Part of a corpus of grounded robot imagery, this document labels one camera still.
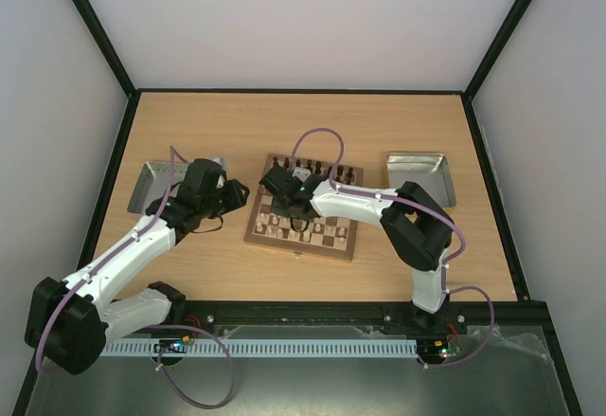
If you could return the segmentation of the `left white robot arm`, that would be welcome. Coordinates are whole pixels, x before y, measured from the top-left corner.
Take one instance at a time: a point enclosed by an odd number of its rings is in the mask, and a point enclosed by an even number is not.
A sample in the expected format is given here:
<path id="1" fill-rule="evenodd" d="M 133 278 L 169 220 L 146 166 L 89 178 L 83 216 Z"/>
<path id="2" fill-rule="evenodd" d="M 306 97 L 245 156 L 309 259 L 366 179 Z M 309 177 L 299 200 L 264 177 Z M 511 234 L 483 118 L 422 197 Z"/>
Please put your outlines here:
<path id="1" fill-rule="evenodd" d="M 179 318 L 184 296 L 163 283 L 125 299 L 117 295 L 137 274 L 178 245 L 205 219 L 222 219 L 242 208 L 250 190 L 227 177 L 217 160 L 199 158 L 179 183 L 170 182 L 136 225 L 94 261 L 62 280 L 47 277 L 32 292 L 25 342 L 44 361 L 76 375 L 87 370 L 105 346 L 168 318 Z"/>

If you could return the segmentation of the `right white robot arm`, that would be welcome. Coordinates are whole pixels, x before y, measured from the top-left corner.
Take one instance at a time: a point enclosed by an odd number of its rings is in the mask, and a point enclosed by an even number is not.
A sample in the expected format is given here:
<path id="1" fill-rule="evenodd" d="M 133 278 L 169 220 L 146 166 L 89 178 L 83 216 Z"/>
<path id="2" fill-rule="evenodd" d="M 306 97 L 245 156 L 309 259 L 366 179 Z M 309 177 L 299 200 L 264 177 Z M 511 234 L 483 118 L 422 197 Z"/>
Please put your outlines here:
<path id="1" fill-rule="evenodd" d="M 340 217 L 380 227 L 398 257 L 411 268 L 415 325 L 426 333 L 446 320 L 446 261 L 454 223 L 420 185 L 368 189 L 310 175 L 300 180 L 281 167 L 259 184 L 297 220 Z"/>

